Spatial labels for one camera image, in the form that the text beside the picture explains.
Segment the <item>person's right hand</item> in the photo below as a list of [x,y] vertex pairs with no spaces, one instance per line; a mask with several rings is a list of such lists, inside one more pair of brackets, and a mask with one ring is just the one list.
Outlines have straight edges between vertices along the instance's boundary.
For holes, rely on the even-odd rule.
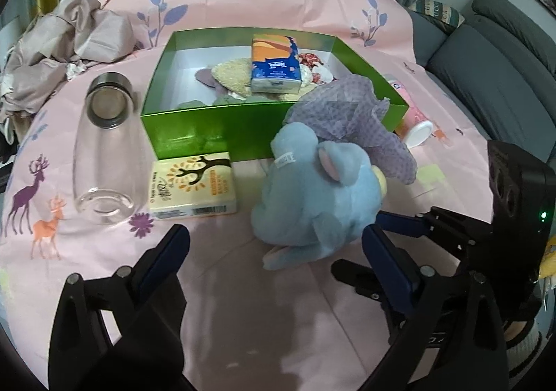
[[525,321],[514,321],[508,323],[504,328],[504,339],[509,342],[519,336],[522,332],[528,334],[531,329],[529,323]]

